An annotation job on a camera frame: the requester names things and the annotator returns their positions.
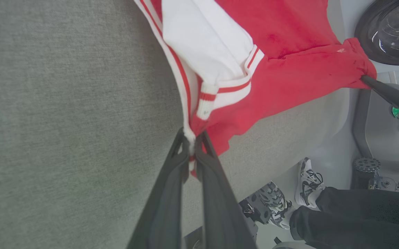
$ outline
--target sneaker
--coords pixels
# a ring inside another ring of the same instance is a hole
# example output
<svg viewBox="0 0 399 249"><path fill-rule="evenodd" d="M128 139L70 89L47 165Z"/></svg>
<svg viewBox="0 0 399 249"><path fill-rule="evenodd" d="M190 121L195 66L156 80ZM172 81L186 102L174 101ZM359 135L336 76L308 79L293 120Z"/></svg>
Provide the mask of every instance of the sneaker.
<svg viewBox="0 0 399 249"><path fill-rule="evenodd" d="M256 192L264 205L272 211L269 223L289 230L290 216L295 210L290 201L286 201L282 191L275 183L270 182Z"/></svg>
<svg viewBox="0 0 399 249"><path fill-rule="evenodd" d="M300 162L298 167L298 186L294 198L299 205L305 205L310 208L316 208L316 198L309 201L310 194L321 192L324 189L323 176L315 173L311 168L311 161L308 157Z"/></svg>

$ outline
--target perforated round disc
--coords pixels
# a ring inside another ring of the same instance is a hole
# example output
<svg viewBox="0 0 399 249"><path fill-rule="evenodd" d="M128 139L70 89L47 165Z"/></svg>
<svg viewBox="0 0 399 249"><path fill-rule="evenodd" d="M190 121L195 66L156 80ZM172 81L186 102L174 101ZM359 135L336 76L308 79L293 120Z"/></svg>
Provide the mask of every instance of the perforated round disc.
<svg viewBox="0 0 399 249"><path fill-rule="evenodd" d="M375 158L361 157L353 161L353 166L358 171L373 173L381 168L381 162Z"/></svg>

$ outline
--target gray couch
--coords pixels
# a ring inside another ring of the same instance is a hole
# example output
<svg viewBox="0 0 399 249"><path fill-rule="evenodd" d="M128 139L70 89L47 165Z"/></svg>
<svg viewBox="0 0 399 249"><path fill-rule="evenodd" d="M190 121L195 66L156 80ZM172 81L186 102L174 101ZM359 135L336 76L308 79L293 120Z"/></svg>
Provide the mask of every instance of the gray couch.
<svg viewBox="0 0 399 249"><path fill-rule="evenodd" d="M220 159L238 200L344 124L349 91L260 120ZM131 0L0 0L0 248L124 248L182 125ZM201 226L185 184L183 233Z"/></svg>

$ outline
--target dark pants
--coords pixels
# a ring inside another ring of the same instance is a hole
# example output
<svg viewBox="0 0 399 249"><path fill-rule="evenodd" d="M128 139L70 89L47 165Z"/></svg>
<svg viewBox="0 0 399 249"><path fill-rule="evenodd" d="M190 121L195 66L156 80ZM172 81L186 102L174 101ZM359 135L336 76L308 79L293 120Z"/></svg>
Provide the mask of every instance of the dark pants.
<svg viewBox="0 0 399 249"><path fill-rule="evenodd" d="M399 249L399 193L328 187L316 204L321 211L292 214L294 239L318 249Z"/></svg>

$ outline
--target white floor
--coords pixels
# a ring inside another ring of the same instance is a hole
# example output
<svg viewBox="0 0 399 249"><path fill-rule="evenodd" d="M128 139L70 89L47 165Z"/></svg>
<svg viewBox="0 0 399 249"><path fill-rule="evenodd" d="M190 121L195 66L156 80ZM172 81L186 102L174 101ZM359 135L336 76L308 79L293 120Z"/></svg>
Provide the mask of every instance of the white floor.
<svg viewBox="0 0 399 249"><path fill-rule="evenodd" d="M312 161L312 167L315 172L323 175L325 185L337 189L350 188L352 162L360 156L351 132L357 93L357 90L351 90L350 112L340 132L330 141L321 145L313 154L307 155ZM294 200L294 192L298 182L297 170L297 165L295 165L280 177L273 179L283 191L285 197L291 200L295 207L298 207ZM275 237L278 237L281 241L293 241L289 230L283 230L275 225L262 225L260 223L258 223L258 227L256 240L258 249L272 249L276 245L274 242Z"/></svg>

